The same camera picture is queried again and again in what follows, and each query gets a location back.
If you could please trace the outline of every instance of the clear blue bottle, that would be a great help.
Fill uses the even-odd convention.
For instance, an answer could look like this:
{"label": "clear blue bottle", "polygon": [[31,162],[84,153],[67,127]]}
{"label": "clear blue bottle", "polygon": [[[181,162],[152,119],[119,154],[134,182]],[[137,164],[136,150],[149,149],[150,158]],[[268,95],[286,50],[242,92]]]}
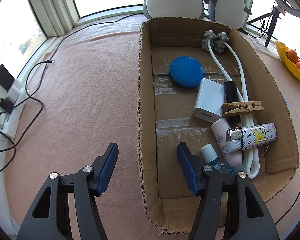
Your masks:
{"label": "clear blue bottle", "polygon": [[218,158],[212,145],[209,143],[201,148],[201,153],[207,165],[214,167],[217,171],[233,175],[230,165],[223,158]]}

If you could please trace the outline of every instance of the lighter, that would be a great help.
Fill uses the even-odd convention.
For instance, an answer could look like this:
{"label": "lighter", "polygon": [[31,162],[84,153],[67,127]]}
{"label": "lighter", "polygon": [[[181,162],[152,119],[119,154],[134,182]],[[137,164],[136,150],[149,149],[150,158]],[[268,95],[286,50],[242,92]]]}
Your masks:
{"label": "lighter", "polygon": [[272,142],[277,138],[274,123],[261,124],[245,128],[228,129],[226,132],[227,150],[245,150]]}

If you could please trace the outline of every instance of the white power adapter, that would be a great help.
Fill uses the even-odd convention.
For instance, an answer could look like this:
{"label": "white power adapter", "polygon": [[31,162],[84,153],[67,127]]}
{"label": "white power adapter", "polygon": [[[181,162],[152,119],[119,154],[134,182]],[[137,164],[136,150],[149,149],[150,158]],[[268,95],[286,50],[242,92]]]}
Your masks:
{"label": "white power adapter", "polygon": [[222,118],[223,110],[221,106],[224,102],[225,89],[223,85],[203,78],[200,82],[192,115],[214,123]]}

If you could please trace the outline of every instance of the leaf-shaped yellow dish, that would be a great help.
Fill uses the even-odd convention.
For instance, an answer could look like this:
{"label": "leaf-shaped yellow dish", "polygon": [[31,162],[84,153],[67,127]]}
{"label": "leaf-shaped yellow dish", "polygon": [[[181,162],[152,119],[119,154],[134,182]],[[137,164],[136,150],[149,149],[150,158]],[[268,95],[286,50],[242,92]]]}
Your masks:
{"label": "leaf-shaped yellow dish", "polygon": [[275,46],[277,48],[282,63],[298,80],[300,80],[300,70],[298,70],[297,66],[294,63],[292,63],[287,57],[286,52],[289,48],[281,41],[276,41]]}

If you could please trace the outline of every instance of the blue round container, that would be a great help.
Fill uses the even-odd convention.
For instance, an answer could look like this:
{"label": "blue round container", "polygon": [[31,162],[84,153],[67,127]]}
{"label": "blue round container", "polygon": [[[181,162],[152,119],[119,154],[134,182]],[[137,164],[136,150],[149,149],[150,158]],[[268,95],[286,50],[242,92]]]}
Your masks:
{"label": "blue round container", "polygon": [[204,77],[204,70],[199,61],[183,56],[177,57],[170,64],[172,82],[183,89],[196,88]]}

